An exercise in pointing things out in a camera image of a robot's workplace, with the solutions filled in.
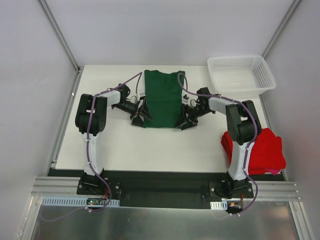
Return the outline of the white plastic basket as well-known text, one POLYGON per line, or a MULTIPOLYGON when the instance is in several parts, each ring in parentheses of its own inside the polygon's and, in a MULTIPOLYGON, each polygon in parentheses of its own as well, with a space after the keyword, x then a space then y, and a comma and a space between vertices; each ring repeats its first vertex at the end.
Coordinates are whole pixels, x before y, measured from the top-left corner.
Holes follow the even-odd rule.
POLYGON ((275 78, 260 55, 210 57, 207 67, 214 92, 229 98, 256 98, 276 88, 275 78))

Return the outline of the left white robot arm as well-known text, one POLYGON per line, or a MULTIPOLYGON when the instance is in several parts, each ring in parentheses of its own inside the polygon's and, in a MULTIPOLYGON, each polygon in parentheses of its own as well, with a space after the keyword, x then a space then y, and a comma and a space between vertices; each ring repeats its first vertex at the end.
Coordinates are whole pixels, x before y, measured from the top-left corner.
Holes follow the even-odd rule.
POLYGON ((153 121, 148 109, 145 94, 138 94, 135 102, 128 98, 131 90, 126 84, 103 91, 96 95, 82 94, 75 115, 75 126, 85 142, 86 176, 99 176, 104 170, 102 157, 99 154, 99 138, 107 124, 108 108, 116 108, 127 114, 131 124, 142 127, 144 120, 153 121))

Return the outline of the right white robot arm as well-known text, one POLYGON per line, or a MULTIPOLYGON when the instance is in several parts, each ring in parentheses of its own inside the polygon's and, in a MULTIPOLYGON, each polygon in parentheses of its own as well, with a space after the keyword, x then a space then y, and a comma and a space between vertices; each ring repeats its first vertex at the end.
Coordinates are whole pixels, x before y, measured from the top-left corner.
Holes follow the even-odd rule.
POLYGON ((211 95, 207 87, 200 88, 192 105, 188 95, 182 97, 175 127, 181 130, 198 125, 198 118, 219 112, 226 117, 227 133, 232 140, 231 163, 224 182, 214 188, 222 198, 235 198, 249 185, 249 162, 252 148, 262 127, 254 103, 238 101, 221 95, 211 95))

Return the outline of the green t shirt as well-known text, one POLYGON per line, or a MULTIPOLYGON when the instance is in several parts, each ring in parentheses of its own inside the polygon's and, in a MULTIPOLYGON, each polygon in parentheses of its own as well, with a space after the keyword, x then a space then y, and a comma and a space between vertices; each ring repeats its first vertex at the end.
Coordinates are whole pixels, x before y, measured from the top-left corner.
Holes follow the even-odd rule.
POLYGON ((144 71, 147 107, 153 118, 144 120, 144 128, 175 128, 182 103, 184 75, 181 70, 172 73, 144 71))

